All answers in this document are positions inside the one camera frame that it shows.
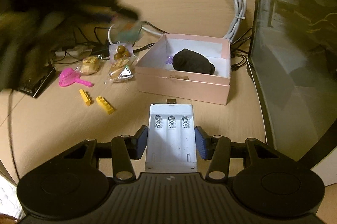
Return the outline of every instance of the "pink box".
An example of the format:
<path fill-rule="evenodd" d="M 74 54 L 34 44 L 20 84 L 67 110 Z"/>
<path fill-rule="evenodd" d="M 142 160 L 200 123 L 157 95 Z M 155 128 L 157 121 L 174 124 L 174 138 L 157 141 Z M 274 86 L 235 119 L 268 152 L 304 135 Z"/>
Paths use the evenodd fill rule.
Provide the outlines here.
<path fill-rule="evenodd" d="M 175 71 L 168 56 L 183 49 L 205 56 L 214 75 Z M 135 66 L 141 92 L 226 105 L 230 89 L 230 43 L 228 39 L 180 34 L 163 35 Z"/>

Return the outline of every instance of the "light wood table surface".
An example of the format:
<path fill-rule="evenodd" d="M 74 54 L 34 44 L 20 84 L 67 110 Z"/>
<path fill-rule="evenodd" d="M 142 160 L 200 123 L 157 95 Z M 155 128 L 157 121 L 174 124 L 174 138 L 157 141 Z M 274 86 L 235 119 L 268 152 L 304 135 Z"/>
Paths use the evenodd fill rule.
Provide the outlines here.
<path fill-rule="evenodd" d="M 143 20 L 171 33 L 222 37 L 233 17 L 232 0 L 118 1 L 139 10 Z M 255 0 L 247 2 L 247 19 L 242 23 L 241 32 L 252 25 Z M 94 40 L 93 26 L 84 30 Z M 99 32 L 102 40 L 104 34 L 104 31 Z M 144 34 L 138 45 L 154 41 L 155 37 Z M 95 83 L 92 88 L 87 88 L 93 98 L 101 95 L 117 109 L 111 115 L 107 115 L 97 104 L 85 106 L 79 94 L 79 85 L 61 88 L 58 81 L 54 81 L 38 99 L 17 92 L 14 94 L 12 134 L 21 176 L 84 139 L 109 142 L 118 135 L 133 135 L 141 125 L 148 124 L 150 104 L 166 103 L 169 98 L 139 92 L 135 80 L 105 84 L 108 69 L 109 65 L 105 63 L 97 74 L 83 79 Z M 8 93 L 0 94 L 0 159 L 16 180 L 8 144 L 7 98 Z M 232 73 L 226 106 L 179 98 L 177 102 L 192 104 L 195 125 L 202 126 L 210 135 L 227 136 L 235 142 L 244 142 L 248 137 L 265 141 L 257 93 L 245 68 Z M 137 174 L 144 170 L 144 160 L 145 155 L 133 162 Z M 198 170 L 203 174 L 208 164 L 198 156 Z M 231 160 L 231 175 L 242 168 L 242 160 Z M 111 161 L 102 160 L 100 170 L 111 175 Z M 328 224 L 337 223 L 334 219 L 336 194 L 335 185 L 328 187 L 318 212 Z"/>

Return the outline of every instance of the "plastic wrapper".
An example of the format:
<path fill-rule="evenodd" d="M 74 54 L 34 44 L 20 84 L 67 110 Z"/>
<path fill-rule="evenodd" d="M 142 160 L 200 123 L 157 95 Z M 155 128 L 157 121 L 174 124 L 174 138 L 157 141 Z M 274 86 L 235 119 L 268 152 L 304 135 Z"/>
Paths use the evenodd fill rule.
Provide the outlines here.
<path fill-rule="evenodd" d="M 126 81 L 133 78 L 134 74 L 131 71 L 131 64 L 135 61 L 135 59 L 136 56 L 116 60 L 115 63 L 111 65 L 109 70 L 108 81 L 113 83 Z"/>
<path fill-rule="evenodd" d="M 101 59 L 99 56 L 89 56 L 82 60 L 82 64 L 78 66 L 75 71 L 81 73 L 84 76 L 97 73 L 101 65 Z"/>
<path fill-rule="evenodd" d="M 130 43 L 116 43 L 109 45 L 110 62 L 113 64 L 118 59 L 132 57 L 134 50 Z"/>

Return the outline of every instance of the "power strip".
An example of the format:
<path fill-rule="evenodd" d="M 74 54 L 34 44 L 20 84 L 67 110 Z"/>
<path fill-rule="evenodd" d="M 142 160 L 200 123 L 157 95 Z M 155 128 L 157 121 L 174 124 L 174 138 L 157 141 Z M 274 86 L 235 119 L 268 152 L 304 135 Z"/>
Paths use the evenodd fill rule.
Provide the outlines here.
<path fill-rule="evenodd" d="M 82 53 L 84 53 L 88 49 L 88 46 L 85 45 L 78 45 L 75 46 L 71 49 L 67 49 L 67 54 L 74 57 L 74 58 L 80 58 Z M 58 51 L 55 52 L 55 56 L 57 57 L 64 57 L 66 54 L 65 50 L 59 49 Z"/>

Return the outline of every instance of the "pink toy fan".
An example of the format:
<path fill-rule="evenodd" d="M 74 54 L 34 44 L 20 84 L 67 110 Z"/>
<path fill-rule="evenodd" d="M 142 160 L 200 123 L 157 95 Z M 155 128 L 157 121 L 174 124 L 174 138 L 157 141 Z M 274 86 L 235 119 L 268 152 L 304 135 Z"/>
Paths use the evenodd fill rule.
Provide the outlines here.
<path fill-rule="evenodd" d="M 81 74 L 75 72 L 72 68 L 65 68 L 60 74 L 59 85 L 61 87 L 66 87 L 76 82 L 88 87 L 94 86 L 91 82 L 80 79 L 80 76 Z"/>

